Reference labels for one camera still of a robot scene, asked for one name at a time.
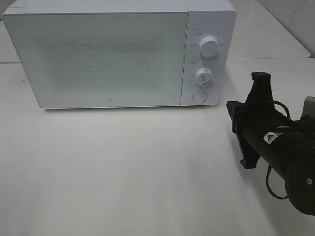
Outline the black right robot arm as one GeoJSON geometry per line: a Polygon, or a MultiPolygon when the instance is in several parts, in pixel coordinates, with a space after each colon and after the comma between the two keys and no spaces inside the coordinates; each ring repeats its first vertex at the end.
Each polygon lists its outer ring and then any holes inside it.
{"type": "Polygon", "coordinates": [[[305,215],[315,214],[315,99],[306,97],[299,120],[273,99],[271,75],[251,73],[253,86],[245,102],[226,106],[237,136],[245,169],[254,169],[260,158],[285,182],[286,199],[305,215]]]}

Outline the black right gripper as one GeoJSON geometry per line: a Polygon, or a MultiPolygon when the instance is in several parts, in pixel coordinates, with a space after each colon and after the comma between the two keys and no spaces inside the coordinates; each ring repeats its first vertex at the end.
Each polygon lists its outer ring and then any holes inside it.
{"type": "Polygon", "coordinates": [[[260,154],[257,143],[264,131],[276,132],[277,125],[293,126],[290,111],[286,105],[273,100],[271,75],[266,72],[252,72],[253,86],[245,103],[228,101],[226,104],[236,134],[245,169],[257,167],[260,154]]]}

